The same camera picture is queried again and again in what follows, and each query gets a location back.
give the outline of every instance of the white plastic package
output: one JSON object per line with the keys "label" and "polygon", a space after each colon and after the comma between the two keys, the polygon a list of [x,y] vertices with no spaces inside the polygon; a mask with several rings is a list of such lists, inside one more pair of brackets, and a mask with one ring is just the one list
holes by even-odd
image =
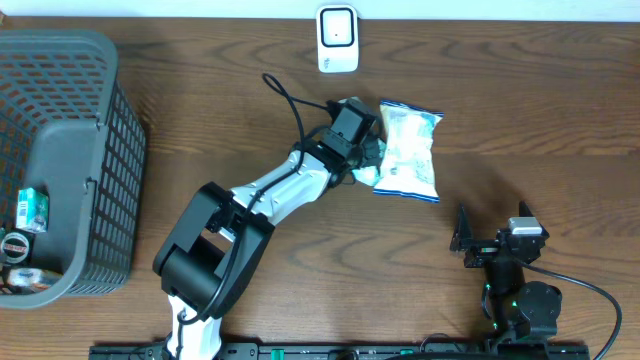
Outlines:
{"label": "white plastic package", "polygon": [[380,102],[380,112],[387,131],[387,149],[373,193],[440,202],[431,146],[433,131],[444,114],[390,100]]}

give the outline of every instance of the wooden surface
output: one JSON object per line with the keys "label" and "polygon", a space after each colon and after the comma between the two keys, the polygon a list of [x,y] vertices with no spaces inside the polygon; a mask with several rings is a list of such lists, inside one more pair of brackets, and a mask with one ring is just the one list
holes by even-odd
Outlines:
{"label": "wooden surface", "polygon": [[[525,199],[551,233],[537,265],[594,282],[622,305],[612,359],[640,352],[640,25],[362,21],[360,66],[323,75],[315,23],[8,18],[10,29],[89,28],[117,45],[120,81],[150,126],[134,270],[121,290],[0,310],[0,358],[82,359],[96,343],[164,337],[171,316],[151,262],[194,192],[250,182],[296,141],[294,96],[357,95],[442,110],[433,148],[442,203],[342,186],[274,234],[225,334],[265,342],[419,342],[488,330],[482,271],[448,251],[456,204],[492,236]],[[302,108],[307,129],[326,115]],[[592,355],[612,306],[568,283],[559,336]]]}

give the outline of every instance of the plastic bin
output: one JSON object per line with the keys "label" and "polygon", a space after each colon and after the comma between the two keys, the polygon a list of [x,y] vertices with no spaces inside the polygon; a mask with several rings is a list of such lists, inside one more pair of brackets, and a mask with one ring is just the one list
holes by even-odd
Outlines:
{"label": "plastic bin", "polygon": [[128,278],[146,138],[117,68],[98,33],[0,32],[0,216],[13,224],[20,188],[47,193],[30,265],[63,274],[45,291],[0,295],[0,307],[106,294]]}

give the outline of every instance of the teal and white box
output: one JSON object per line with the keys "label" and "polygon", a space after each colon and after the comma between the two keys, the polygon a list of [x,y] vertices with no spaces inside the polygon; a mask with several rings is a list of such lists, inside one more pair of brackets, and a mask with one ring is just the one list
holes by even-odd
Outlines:
{"label": "teal and white box", "polygon": [[49,197],[33,188],[18,193],[16,228],[31,233],[47,231],[49,222]]}

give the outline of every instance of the white backdrop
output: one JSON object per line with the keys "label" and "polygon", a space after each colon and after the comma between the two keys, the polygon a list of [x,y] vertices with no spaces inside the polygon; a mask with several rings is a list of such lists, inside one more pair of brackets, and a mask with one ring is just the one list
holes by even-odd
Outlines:
{"label": "white backdrop", "polygon": [[[7,15],[313,18],[318,0],[0,0]],[[363,19],[640,21],[640,0],[346,0]]]}

